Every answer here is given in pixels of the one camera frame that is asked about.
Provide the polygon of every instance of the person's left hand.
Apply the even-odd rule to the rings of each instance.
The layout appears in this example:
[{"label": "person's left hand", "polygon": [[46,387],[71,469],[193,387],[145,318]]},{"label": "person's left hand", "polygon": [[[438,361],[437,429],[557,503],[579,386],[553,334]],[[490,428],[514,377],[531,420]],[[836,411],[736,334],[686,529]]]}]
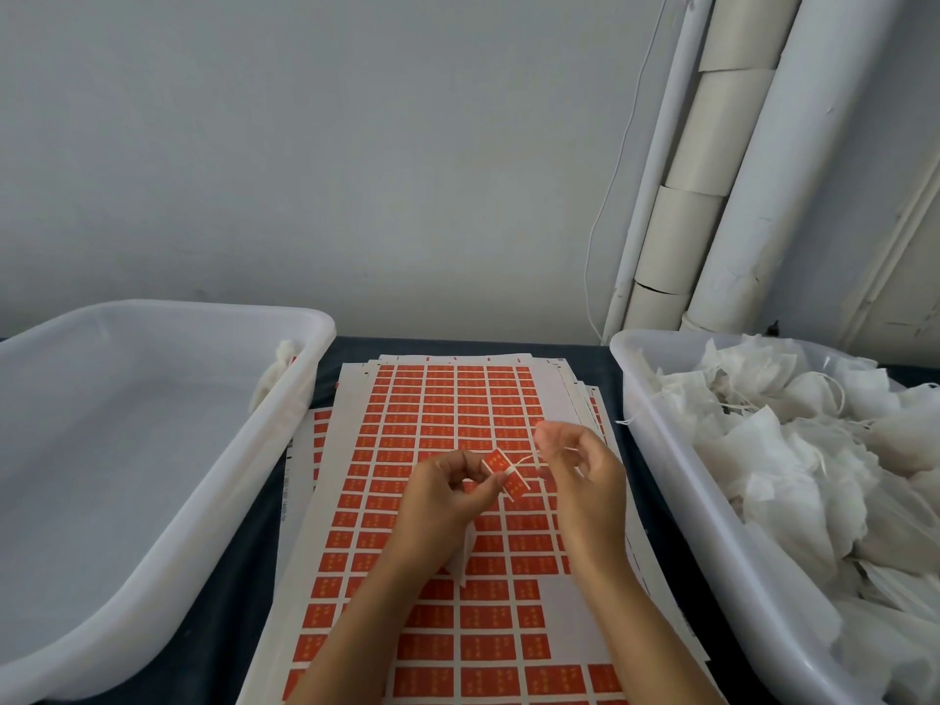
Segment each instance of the person's left hand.
[{"label": "person's left hand", "polygon": [[[477,484],[464,492],[464,479]],[[464,530],[499,497],[505,473],[490,473],[466,450],[435,455],[412,469],[399,516],[384,554],[410,569],[422,584],[464,542]]]}]

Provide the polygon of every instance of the blank area on sticker sheet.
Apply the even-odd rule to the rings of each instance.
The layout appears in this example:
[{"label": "blank area on sticker sheet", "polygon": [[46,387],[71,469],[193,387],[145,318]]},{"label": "blank area on sticker sheet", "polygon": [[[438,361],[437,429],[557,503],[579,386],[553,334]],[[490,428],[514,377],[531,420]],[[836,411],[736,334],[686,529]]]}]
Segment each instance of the blank area on sticker sheet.
[{"label": "blank area on sticker sheet", "polygon": [[570,576],[540,576],[542,614],[556,663],[610,663],[604,636]]}]

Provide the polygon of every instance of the stack of sticker sheets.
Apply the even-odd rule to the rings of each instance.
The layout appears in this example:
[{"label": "stack of sticker sheets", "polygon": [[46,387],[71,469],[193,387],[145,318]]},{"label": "stack of sticker sheets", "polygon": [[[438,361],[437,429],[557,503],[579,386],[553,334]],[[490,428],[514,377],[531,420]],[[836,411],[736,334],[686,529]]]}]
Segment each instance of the stack of sticker sheets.
[{"label": "stack of sticker sheets", "polygon": [[[501,494],[472,525],[468,553],[424,587],[399,638],[383,702],[625,702],[571,580],[557,497],[538,477],[544,462],[533,442],[540,421],[562,420],[591,427],[617,453],[596,388],[578,381],[564,360],[530,354],[383,355],[344,365],[332,414],[317,411],[318,421],[314,413],[288,450],[280,551],[289,558],[278,556],[287,566],[240,703],[288,698],[388,540],[412,466],[453,449],[473,450],[487,462],[505,459],[526,491]],[[707,655],[627,498],[630,563],[704,668]]]}]

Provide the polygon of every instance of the forearm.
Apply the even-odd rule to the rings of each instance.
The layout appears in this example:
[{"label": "forearm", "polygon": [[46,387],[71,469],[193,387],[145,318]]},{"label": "forearm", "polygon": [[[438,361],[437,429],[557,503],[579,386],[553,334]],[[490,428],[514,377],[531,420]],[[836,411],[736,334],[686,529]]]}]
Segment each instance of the forearm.
[{"label": "forearm", "polygon": [[288,705],[378,703],[423,579],[385,554],[359,586]]},{"label": "forearm", "polygon": [[720,705],[721,697],[626,559],[584,580],[585,597],[633,705]]}]

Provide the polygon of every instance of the plastic tub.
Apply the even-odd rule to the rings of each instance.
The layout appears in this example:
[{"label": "plastic tub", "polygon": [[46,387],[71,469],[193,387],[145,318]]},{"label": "plastic tub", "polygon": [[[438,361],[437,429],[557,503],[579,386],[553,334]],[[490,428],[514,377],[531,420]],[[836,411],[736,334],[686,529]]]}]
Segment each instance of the plastic tub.
[{"label": "plastic tub", "polygon": [[[699,456],[653,396],[639,363],[655,371],[692,370],[714,339],[723,349],[739,335],[705,331],[621,331],[610,351],[623,369],[624,417],[685,540],[708,579],[747,660],[789,705],[875,705],[881,699],[846,673],[806,626],[805,617],[771,577]],[[843,353],[799,342],[813,370],[830,372]]]},{"label": "plastic tub", "polygon": [[[0,703],[91,696],[160,651],[334,336],[309,309],[130,301],[0,343]],[[249,416],[286,338],[303,350]]]}]

